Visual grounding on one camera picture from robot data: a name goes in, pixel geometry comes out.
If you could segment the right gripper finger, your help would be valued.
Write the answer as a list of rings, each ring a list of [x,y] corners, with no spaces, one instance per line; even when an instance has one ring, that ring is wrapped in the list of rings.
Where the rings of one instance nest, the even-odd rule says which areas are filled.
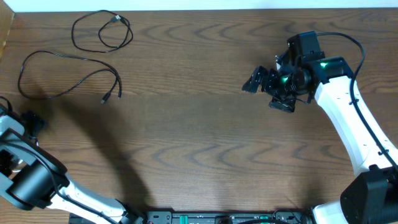
[[[280,101],[276,98],[273,98],[269,103],[269,107],[286,113],[293,113],[295,111],[295,100],[287,99]]]
[[[256,93],[259,86],[262,85],[263,79],[267,78],[269,71],[263,66],[254,69],[249,79],[243,84],[242,91],[248,93]]]

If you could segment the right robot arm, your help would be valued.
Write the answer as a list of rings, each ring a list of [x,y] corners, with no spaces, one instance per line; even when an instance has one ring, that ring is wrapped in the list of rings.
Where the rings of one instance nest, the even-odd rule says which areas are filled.
[[[293,113],[307,95],[333,123],[349,155],[354,181],[337,201],[311,208],[298,223],[394,223],[397,221],[397,148],[364,102],[356,78],[343,57],[326,57],[310,31],[287,40],[276,68],[257,67],[245,92],[271,96],[271,108]]]

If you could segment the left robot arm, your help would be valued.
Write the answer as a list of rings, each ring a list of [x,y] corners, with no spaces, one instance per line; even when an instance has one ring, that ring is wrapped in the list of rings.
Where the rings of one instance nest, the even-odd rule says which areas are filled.
[[[67,168],[33,138],[40,120],[19,115],[1,97],[1,197],[22,210],[64,210],[92,223],[144,223],[147,218],[119,200],[76,183]]]

